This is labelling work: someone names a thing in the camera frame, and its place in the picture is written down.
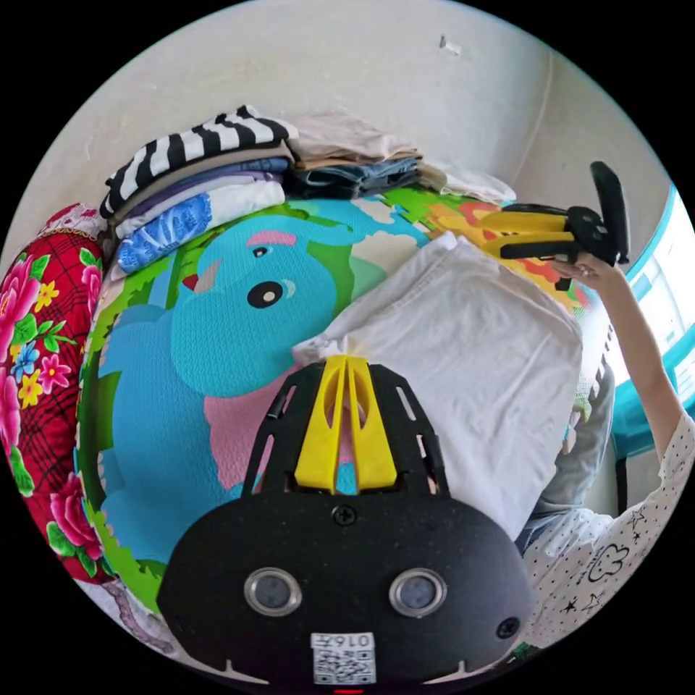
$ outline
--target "green leaf print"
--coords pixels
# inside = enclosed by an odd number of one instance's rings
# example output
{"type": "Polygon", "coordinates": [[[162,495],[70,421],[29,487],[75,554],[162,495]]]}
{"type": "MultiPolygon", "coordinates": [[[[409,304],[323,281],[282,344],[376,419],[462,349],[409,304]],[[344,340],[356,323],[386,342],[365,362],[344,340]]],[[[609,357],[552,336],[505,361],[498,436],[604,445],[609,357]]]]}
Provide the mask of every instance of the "green leaf print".
{"type": "Polygon", "coordinates": [[[36,330],[39,334],[45,333],[52,325],[53,321],[44,321],[36,330]]]}
{"type": "Polygon", "coordinates": [[[43,273],[46,272],[46,266],[49,264],[50,260],[51,260],[51,257],[48,255],[41,256],[40,258],[37,258],[31,264],[30,277],[37,279],[37,280],[40,280],[43,277],[43,273]]]}
{"type": "Polygon", "coordinates": [[[14,325],[14,335],[12,336],[13,345],[24,345],[31,340],[34,340],[38,335],[36,327],[36,317],[32,313],[28,313],[21,321],[14,325]]]}
{"type": "Polygon", "coordinates": [[[94,258],[94,254],[88,248],[80,249],[80,263],[83,266],[96,265],[96,258],[94,258]]]}
{"type": "Polygon", "coordinates": [[[75,548],[75,554],[77,555],[77,559],[80,561],[80,564],[84,567],[85,572],[91,577],[96,576],[96,563],[94,560],[92,560],[89,555],[87,555],[87,551],[85,550],[84,546],[78,545],[75,548]]]}
{"type": "Polygon", "coordinates": [[[67,539],[65,534],[60,530],[55,521],[49,521],[46,524],[46,536],[49,540],[49,545],[54,552],[62,557],[74,557],[77,549],[67,539]]]}
{"type": "Polygon", "coordinates": [[[50,353],[57,353],[60,350],[60,347],[58,346],[58,341],[56,340],[56,337],[54,335],[47,335],[43,339],[43,346],[50,353]]]}
{"type": "Polygon", "coordinates": [[[61,321],[59,324],[53,326],[53,328],[51,328],[51,330],[49,331],[50,335],[55,335],[64,325],[65,321],[61,321]]]}
{"type": "Polygon", "coordinates": [[[31,497],[34,492],[34,480],[31,474],[24,466],[22,453],[17,447],[12,447],[9,454],[9,464],[12,467],[12,475],[14,476],[14,484],[23,497],[31,497]]]}

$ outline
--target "floral blanket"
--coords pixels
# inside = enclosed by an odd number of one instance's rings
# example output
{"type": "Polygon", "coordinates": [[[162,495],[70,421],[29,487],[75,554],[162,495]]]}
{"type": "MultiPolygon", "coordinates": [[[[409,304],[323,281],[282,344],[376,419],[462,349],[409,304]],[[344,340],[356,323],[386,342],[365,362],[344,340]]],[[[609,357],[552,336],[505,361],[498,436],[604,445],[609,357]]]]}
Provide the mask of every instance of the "floral blanket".
{"type": "Polygon", "coordinates": [[[0,439],[36,525],[73,578],[111,571],[74,474],[80,365],[101,289],[96,211],[75,205],[46,223],[0,289],[0,439]]]}

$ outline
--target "play mat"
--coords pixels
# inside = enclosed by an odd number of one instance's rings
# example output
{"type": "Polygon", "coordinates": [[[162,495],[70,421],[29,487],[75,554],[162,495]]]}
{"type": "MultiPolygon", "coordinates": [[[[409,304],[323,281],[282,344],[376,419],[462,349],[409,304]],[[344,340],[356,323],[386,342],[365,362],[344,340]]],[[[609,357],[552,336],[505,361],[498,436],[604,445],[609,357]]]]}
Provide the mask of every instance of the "play mat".
{"type": "MultiPolygon", "coordinates": [[[[495,209],[419,188],[288,201],[105,283],[85,346],[75,468],[106,560],[148,609],[158,612],[177,540],[240,495],[258,425],[294,369],[290,348],[443,232],[478,245],[494,238],[471,222],[495,209]]],[[[504,262],[582,326],[576,412],[587,416],[608,330],[603,307],[576,284],[557,292],[544,262],[504,262]]],[[[338,489],[354,485],[347,453],[338,489]]]]}

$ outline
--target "yellow bracket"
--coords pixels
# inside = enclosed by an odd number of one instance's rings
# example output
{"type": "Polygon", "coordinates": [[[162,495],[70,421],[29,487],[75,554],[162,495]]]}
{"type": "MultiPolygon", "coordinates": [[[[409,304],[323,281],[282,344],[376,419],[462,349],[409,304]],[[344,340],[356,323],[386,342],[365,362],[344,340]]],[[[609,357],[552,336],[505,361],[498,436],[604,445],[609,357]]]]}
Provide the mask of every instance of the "yellow bracket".
{"type": "Polygon", "coordinates": [[[340,454],[346,359],[344,356],[337,356],[326,360],[319,392],[313,404],[295,469],[295,480],[298,485],[327,490],[331,494],[335,494],[340,454]],[[331,409],[333,418],[330,421],[331,409]]]}
{"type": "Polygon", "coordinates": [[[363,490],[392,487],[396,483],[396,465],[379,412],[367,360],[350,357],[347,361],[357,491],[359,493],[363,490]],[[364,422],[360,417],[360,407],[364,422]]]}
{"type": "Polygon", "coordinates": [[[326,361],[295,469],[295,480],[300,487],[335,494],[346,369],[358,493],[392,487],[396,482],[396,466],[367,360],[344,356],[329,357],[326,361]]]}
{"type": "Polygon", "coordinates": [[[565,231],[565,218],[531,212],[493,212],[474,225],[502,236],[485,242],[480,249],[495,258],[502,258],[502,249],[514,244],[545,244],[558,241],[573,242],[574,236],[565,231]]]}

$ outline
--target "blue printed fabric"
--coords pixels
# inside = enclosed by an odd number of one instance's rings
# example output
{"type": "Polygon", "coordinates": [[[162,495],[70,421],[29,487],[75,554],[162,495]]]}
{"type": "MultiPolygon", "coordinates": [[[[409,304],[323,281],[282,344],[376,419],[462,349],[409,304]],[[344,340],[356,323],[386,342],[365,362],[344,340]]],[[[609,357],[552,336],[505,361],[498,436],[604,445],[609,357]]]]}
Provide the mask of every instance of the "blue printed fabric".
{"type": "Polygon", "coordinates": [[[201,193],[162,213],[124,240],[118,264],[130,274],[205,232],[212,222],[210,195],[201,193]]]}

